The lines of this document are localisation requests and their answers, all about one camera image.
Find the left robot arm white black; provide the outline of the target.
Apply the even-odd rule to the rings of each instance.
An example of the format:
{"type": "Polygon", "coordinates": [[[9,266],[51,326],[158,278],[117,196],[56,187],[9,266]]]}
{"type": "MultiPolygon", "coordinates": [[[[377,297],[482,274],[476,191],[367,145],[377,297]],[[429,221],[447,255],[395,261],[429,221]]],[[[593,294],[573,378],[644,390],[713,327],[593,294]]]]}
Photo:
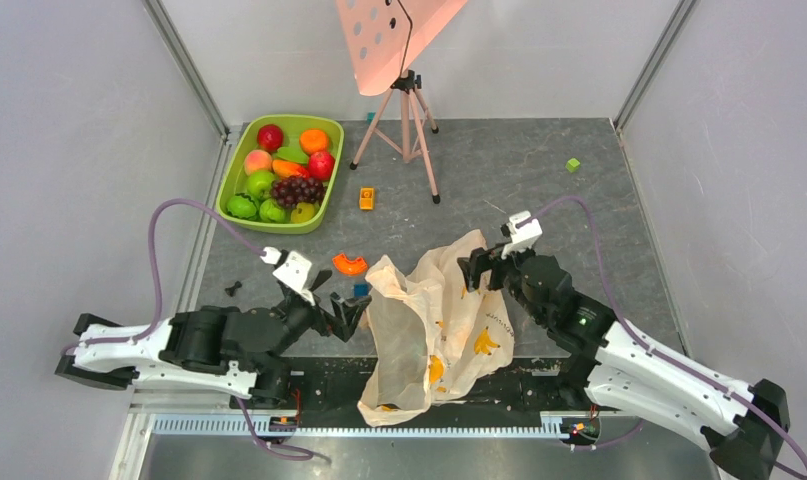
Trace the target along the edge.
{"type": "Polygon", "coordinates": [[[284,352],[309,330],[348,341],[371,303],[368,295],[333,293],[325,310],[288,287],[282,293],[270,308],[204,306],[163,319],[154,330],[84,313],[74,328],[78,341],[55,373],[98,389],[205,389],[232,396],[234,408],[279,408],[293,397],[284,352]]]}

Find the translucent beige plastic bag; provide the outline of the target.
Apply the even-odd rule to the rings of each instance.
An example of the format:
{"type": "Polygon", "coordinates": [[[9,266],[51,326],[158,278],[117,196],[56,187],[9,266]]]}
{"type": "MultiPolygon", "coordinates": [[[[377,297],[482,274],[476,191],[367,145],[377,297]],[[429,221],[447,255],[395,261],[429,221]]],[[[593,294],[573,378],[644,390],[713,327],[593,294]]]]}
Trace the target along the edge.
{"type": "Polygon", "coordinates": [[[472,230],[423,254],[410,273],[384,255],[366,274],[363,316],[377,361],[357,403],[365,423],[409,421],[434,405],[458,403],[477,380],[508,366],[515,334],[498,291],[468,291],[458,265],[483,233],[472,230]]]}

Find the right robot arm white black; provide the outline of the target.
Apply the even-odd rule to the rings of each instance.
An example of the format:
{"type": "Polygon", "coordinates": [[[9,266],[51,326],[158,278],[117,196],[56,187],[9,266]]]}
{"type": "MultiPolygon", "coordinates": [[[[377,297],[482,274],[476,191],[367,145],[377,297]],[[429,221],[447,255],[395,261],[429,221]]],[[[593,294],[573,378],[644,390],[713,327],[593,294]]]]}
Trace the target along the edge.
{"type": "Polygon", "coordinates": [[[590,402],[647,420],[708,452],[737,479],[767,479],[778,468],[790,427],[779,385],[716,372],[577,291],[555,257],[503,248],[476,248],[459,258],[465,287],[507,292],[569,353],[556,382],[564,405],[590,402]]]}

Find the purple fake grape bunch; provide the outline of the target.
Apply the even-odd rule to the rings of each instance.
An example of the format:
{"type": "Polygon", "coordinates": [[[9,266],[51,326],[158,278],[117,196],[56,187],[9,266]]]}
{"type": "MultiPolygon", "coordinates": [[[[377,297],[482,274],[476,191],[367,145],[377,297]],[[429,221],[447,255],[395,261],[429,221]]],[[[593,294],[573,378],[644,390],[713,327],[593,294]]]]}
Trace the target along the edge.
{"type": "Polygon", "coordinates": [[[292,176],[276,181],[270,196],[280,207],[292,209],[300,203],[320,204],[326,195],[326,187],[312,177],[292,176]]]}

